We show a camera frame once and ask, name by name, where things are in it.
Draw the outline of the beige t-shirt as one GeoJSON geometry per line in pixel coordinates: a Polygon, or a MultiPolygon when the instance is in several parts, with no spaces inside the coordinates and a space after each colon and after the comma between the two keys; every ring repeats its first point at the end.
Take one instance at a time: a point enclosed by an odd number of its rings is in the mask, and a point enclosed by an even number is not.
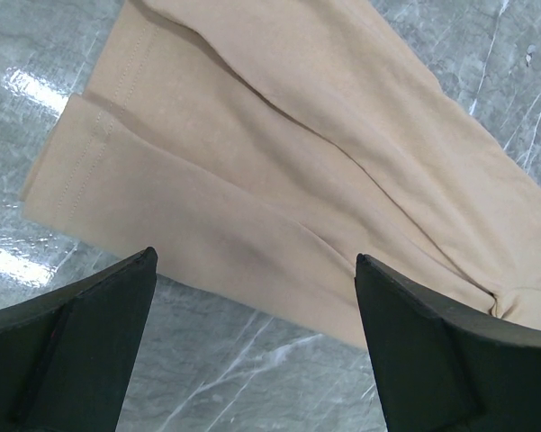
{"type": "Polygon", "coordinates": [[[541,188],[366,1],[128,1],[32,221],[365,346],[356,256],[541,330],[541,188]]]}

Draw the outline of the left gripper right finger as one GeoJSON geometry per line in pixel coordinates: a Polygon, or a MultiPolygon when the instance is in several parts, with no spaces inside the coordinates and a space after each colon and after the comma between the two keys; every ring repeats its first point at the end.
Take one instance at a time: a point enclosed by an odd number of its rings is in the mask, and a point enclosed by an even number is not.
{"type": "Polygon", "coordinates": [[[356,297],[390,431],[541,431],[541,331],[432,291],[369,255],[356,297]]]}

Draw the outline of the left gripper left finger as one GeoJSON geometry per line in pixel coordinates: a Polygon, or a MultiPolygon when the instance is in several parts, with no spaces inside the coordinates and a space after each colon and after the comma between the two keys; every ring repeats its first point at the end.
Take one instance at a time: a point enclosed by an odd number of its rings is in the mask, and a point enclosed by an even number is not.
{"type": "Polygon", "coordinates": [[[157,283],[148,247],[0,310],[0,431],[114,431],[157,283]]]}

